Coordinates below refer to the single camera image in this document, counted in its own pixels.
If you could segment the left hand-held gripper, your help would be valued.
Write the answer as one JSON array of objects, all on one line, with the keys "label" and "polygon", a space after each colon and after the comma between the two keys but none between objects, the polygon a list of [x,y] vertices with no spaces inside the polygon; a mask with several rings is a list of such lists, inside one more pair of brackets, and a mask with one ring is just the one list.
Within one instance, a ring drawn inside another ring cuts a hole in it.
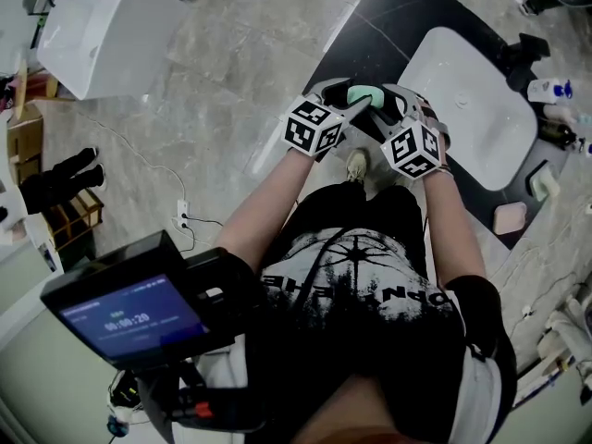
[{"label": "left hand-held gripper", "polygon": [[[344,127],[348,128],[372,103],[371,96],[363,96],[348,105],[351,86],[351,78],[333,78],[319,81],[305,95],[299,95],[284,114],[280,139],[312,158],[336,146]],[[336,106],[346,107],[342,110]]]}]

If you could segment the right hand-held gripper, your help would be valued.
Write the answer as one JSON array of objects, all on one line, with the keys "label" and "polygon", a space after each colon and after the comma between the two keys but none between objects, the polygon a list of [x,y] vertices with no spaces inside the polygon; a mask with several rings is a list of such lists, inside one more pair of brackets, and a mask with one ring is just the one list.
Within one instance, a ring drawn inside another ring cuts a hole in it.
[{"label": "right hand-held gripper", "polygon": [[397,121],[382,110],[370,110],[373,128],[369,136],[380,145],[389,166],[408,179],[419,179],[440,167],[439,133],[421,121],[417,94],[397,84],[384,83],[384,93],[401,100],[403,121]]}]

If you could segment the green soap bar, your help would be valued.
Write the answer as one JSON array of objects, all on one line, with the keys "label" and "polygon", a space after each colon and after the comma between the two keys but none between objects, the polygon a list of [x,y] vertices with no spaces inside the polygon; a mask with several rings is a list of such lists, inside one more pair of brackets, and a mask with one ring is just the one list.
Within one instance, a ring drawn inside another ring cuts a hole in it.
[{"label": "green soap bar", "polygon": [[347,104],[351,105],[363,97],[370,96],[370,105],[381,109],[384,106],[385,95],[382,89],[371,85],[352,85],[347,91]]}]

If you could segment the pink soap dish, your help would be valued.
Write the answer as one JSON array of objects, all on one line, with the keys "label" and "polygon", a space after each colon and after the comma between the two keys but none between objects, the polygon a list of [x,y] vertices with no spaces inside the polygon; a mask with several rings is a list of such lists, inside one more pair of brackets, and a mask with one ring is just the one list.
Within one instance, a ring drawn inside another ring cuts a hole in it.
[{"label": "pink soap dish", "polygon": [[493,232],[506,235],[522,230],[525,226],[527,206],[523,202],[499,205],[494,211]]}]

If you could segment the pale green soap dish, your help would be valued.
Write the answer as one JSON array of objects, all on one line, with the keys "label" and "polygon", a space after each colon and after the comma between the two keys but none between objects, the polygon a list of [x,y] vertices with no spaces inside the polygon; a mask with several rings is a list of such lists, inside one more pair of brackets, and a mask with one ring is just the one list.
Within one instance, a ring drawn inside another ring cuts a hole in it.
[{"label": "pale green soap dish", "polygon": [[555,166],[550,163],[549,161],[544,161],[538,168],[536,168],[534,170],[534,172],[531,174],[530,179],[529,179],[529,188],[531,191],[532,196],[540,203],[542,203],[543,201],[545,201],[546,199],[550,198],[547,196],[547,194],[541,189],[541,186],[539,184],[539,174],[540,171],[543,167],[549,167],[552,172],[553,172],[553,176],[556,179],[556,169]]}]

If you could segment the white soap bar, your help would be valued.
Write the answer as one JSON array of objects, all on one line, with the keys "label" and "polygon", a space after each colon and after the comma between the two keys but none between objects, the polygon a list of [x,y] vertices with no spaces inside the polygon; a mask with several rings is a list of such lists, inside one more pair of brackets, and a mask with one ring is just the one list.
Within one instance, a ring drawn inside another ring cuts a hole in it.
[{"label": "white soap bar", "polygon": [[544,166],[539,174],[539,184],[541,189],[550,198],[557,197],[561,192],[561,187],[558,181],[553,176],[552,170],[548,166]]}]

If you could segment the grey shoulder bag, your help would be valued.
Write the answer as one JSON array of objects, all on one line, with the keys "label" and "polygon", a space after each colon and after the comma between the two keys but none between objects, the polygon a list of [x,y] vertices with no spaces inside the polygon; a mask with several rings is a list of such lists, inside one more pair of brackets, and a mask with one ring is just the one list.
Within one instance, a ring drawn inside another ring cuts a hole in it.
[{"label": "grey shoulder bag", "polygon": [[500,339],[490,357],[465,349],[451,444],[489,444],[512,409],[517,391],[516,357]]}]

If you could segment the person's right forearm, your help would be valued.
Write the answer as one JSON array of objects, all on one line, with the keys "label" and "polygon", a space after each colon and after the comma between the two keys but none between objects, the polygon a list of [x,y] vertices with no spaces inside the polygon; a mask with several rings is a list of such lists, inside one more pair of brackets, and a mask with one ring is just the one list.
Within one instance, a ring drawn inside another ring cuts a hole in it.
[{"label": "person's right forearm", "polygon": [[423,178],[432,254],[438,281],[486,276],[483,256],[453,176],[433,171]]}]

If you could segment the person's right hand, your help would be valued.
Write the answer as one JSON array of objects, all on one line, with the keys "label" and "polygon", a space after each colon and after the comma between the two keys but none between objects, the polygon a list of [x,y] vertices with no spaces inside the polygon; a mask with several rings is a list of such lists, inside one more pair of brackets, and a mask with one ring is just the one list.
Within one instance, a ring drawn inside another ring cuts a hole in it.
[{"label": "person's right hand", "polygon": [[417,93],[415,95],[416,103],[418,105],[419,119],[431,130],[436,130],[441,139],[442,150],[447,152],[450,148],[450,134],[448,126],[441,122],[431,104],[424,96]]}]

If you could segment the white sink basin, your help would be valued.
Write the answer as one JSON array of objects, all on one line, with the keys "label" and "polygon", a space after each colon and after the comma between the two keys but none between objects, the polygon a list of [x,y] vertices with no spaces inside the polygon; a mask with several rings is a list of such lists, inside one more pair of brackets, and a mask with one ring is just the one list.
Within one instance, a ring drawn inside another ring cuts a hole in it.
[{"label": "white sink basin", "polygon": [[536,137],[533,108],[457,32],[430,30],[398,80],[427,99],[451,138],[448,155],[490,191],[505,189]]}]

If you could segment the black vanity cabinet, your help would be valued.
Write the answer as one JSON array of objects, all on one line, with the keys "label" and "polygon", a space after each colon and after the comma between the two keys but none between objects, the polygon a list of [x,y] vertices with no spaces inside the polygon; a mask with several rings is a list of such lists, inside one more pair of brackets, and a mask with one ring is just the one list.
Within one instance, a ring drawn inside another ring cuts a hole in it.
[{"label": "black vanity cabinet", "polygon": [[[357,83],[368,85],[398,82],[426,34],[436,27],[460,34],[506,80],[507,72],[500,62],[500,52],[505,45],[513,43],[506,43],[457,0],[361,0],[323,56],[311,83],[340,77],[350,77]],[[516,93],[527,101],[526,88]],[[542,203],[531,194],[531,174],[544,161],[552,163],[556,173],[560,173],[567,161],[565,151],[538,137],[538,118],[542,110],[530,106],[536,115],[536,139],[505,189],[490,191],[484,188],[448,155],[466,208],[486,228],[493,227],[494,211],[499,205],[516,202],[526,204],[526,222],[532,223]]]}]

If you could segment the person's black printed shirt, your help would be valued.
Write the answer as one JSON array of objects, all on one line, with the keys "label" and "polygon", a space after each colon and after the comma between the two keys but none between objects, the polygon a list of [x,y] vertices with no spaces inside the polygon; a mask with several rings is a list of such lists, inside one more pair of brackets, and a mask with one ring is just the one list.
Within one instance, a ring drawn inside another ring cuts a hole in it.
[{"label": "person's black printed shirt", "polygon": [[490,357],[509,338],[486,277],[442,287],[405,248],[366,228],[281,231],[256,271],[258,330],[245,340],[268,417],[244,444],[290,444],[353,376],[373,378],[396,429],[416,444],[451,444],[466,348]]}]

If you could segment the wooden stool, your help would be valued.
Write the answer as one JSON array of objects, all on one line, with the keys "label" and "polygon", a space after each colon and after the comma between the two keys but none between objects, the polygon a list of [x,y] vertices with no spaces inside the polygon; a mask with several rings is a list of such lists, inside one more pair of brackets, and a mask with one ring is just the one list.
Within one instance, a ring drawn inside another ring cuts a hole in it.
[{"label": "wooden stool", "polygon": [[103,202],[90,189],[43,213],[55,249],[60,252],[103,222]]}]

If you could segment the person's bare neck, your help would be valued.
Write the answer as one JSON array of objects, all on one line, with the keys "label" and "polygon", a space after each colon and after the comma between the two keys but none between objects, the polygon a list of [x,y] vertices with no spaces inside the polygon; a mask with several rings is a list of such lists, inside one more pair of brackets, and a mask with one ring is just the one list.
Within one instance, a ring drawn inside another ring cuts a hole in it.
[{"label": "person's bare neck", "polygon": [[353,376],[327,400],[290,444],[416,444],[402,435],[373,378]]}]

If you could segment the black chest-mounted monitor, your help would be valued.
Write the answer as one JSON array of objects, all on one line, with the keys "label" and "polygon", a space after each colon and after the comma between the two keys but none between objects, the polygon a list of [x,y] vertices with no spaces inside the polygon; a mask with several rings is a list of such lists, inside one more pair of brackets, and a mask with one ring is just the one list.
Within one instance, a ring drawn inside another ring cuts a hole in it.
[{"label": "black chest-mounted monitor", "polygon": [[40,299],[118,370],[145,370],[232,343],[238,332],[164,230],[47,282]]}]

